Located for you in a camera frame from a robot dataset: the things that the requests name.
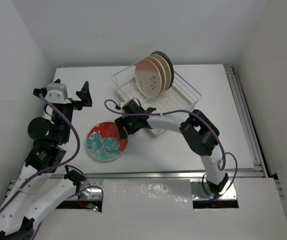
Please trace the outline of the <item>red blue floral plate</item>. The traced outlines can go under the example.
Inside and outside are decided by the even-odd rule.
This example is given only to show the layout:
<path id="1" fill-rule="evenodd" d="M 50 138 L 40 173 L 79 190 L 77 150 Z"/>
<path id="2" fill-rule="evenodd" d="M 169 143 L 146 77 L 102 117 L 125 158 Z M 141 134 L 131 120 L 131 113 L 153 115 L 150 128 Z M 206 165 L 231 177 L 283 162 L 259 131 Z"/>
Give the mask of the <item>red blue floral plate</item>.
<path id="1" fill-rule="evenodd" d="M 87 134 L 86 150 L 98 162 L 111 162 L 119 158 L 128 146 L 127 138 L 120 138 L 115 122 L 96 124 Z"/>

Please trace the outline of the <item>pink cream branch plate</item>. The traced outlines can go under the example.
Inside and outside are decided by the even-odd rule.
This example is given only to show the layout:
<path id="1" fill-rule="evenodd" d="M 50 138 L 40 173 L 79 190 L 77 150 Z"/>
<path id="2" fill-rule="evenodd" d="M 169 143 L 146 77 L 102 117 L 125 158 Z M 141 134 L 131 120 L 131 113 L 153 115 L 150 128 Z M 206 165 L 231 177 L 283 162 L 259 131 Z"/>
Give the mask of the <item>pink cream branch plate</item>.
<path id="1" fill-rule="evenodd" d="M 134 78 L 139 91 L 145 97 L 152 99 L 160 94 L 162 76 L 151 60 L 144 58 L 136 64 Z"/>

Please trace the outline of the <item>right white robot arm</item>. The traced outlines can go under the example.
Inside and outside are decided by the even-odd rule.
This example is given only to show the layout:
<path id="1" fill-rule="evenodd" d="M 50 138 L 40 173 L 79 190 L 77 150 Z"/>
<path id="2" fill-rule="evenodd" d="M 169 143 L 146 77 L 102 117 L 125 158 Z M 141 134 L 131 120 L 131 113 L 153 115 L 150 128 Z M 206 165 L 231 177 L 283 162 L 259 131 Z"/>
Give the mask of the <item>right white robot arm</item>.
<path id="1" fill-rule="evenodd" d="M 209 190 L 215 196 L 221 193 L 228 182 L 228 174 L 223 146 L 219 143 L 220 132 L 200 110 L 157 113 L 156 108 L 143 109 L 134 100 L 118 108 L 122 112 L 114 122 L 121 139 L 141 129 L 161 129 L 181 134 L 189 148 L 200 156 Z"/>

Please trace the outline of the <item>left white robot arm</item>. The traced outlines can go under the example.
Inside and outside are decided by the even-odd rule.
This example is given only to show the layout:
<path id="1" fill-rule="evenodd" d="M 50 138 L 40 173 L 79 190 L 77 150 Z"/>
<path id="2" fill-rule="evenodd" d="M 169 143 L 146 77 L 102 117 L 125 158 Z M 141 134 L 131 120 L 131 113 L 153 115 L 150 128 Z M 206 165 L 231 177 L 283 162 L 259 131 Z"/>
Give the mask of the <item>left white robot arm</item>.
<path id="1" fill-rule="evenodd" d="M 89 83 L 76 92 L 78 100 L 68 97 L 60 79 L 36 88 L 33 95 L 52 109 L 50 119 L 36 117 L 27 127 L 33 147 L 21 173 L 0 207 L 0 240 L 31 240 L 43 219 L 69 197 L 83 190 L 87 178 L 69 169 L 81 148 L 72 125 L 73 112 L 91 107 Z"/>

